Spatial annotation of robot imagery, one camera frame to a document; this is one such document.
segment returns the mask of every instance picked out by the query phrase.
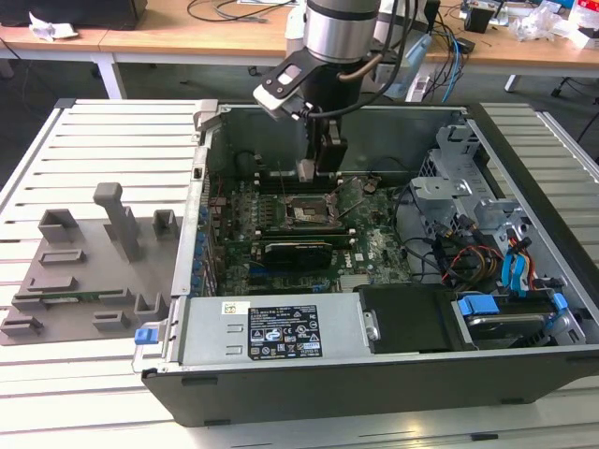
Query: label sticker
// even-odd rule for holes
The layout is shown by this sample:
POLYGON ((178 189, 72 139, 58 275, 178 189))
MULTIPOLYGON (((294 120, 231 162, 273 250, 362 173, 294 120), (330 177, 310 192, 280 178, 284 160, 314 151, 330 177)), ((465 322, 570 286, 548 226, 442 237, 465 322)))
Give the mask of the label sticker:
POLYGON ((223 302, 223 315, 247 315, 250 301, 223 302))
POLYGON ((252 360, 322 357, 316 306, 259 307, 247 313, 252 360))

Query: computer case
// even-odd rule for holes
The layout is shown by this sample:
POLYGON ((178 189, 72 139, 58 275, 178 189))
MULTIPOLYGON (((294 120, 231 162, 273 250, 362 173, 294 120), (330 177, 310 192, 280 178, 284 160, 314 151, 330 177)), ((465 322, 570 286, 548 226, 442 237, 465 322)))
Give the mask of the computer case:
POLYGON ((0 23, 24 26, 29 12, 45 22, 133 30, 147 0, 0 0, 0 23))

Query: slotted metal platform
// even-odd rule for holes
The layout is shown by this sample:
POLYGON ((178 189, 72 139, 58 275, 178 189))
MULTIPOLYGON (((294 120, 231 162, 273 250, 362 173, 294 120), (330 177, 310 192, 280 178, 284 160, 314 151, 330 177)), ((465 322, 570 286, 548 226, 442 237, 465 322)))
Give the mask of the slotted metal platform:
MULTIPOLYGON (((485 104, 520 160, 553 207, 599 266, 599 168, 548 114, 525 104, 485 104)), ((490 172, 504 192, 509 185, 493 164, 490 172)))
MULTIPOLYGON (((157 208, 183 214, 194 111, 192 101, 79 100, 51 114, 0 194, 0 317, 35 252, 43 210, 62 207, 77 219, 102 217, 91 194, 99 181, 118 181, 136 216, 151 216, 157 208)), ((558 147, 549 146, 553 152, 558 147)), ((518 151, 528 152, 525 157, 534 150, 518 151)), ((577 215, 589 223, 596 218, 569 214, 571 220, 577 215)), ((157 347, 149 349, 157 354, 157 347)), ((599 442, 599 377, 531 405, 185 428, 132 373, 133 350, 131 339, 0 347, 0 447, 553 449, 599 442), (473 441, 479 433, 498 439, 473 441)))

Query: side panel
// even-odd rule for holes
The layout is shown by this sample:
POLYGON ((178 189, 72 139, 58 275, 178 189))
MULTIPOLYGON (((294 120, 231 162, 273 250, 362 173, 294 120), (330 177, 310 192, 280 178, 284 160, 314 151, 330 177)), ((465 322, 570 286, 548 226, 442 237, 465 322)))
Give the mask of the side panel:
POLYGON ((505 167, 507 174, 528 201, 532 212, 545 228, 565 263, 576 273, 580 284, 597 305, 599 303, 599 271, 576 236, 555 210, 538 183, 522 163, 497 124, 481 105, 469 107, 476 125, 482 131, 493 152, 505 167))
POLYGON ((599 351, 324 368, 157 374, 142 381, 186 427, 530 403, 599 370, 599 351))

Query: motherboard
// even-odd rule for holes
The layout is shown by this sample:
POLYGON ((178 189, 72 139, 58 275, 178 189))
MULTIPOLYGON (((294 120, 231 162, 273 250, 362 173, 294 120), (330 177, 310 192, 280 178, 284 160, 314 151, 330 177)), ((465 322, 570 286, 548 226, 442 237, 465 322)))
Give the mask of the motherboard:
POLYGON ((197 251, 194 293, 333 293, 410 281, 391 227, 397 188, 379 188, 380 179, 345 177, 332 189, 211 181, 197 230, 206 251, 197 251))

